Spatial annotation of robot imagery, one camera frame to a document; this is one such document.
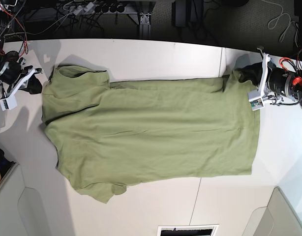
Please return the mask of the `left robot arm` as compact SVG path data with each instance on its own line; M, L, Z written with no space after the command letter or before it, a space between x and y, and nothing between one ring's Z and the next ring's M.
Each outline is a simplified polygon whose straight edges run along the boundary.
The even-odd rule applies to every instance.
M282 57L275 64L271 56L261 52L262 62L240 68L240 82L251 81L256 87L248 93L248 101L253 111L265 107L266 104L275 106L295 106L302 108L302 23L296 23L297 34L295 44L299 47L297 58Z

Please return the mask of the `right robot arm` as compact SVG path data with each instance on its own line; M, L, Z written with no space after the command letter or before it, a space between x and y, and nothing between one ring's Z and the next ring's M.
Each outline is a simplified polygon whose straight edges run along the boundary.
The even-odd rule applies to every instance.
M19 15L26 5L25 0L0 0L0 92L7 98L12 92L22 90L29 94L40 94L42 84L36 74L41 68L26 66L24 55L28 54L28 34ZM8 36L15 36L22 42L17 51L3 49Z

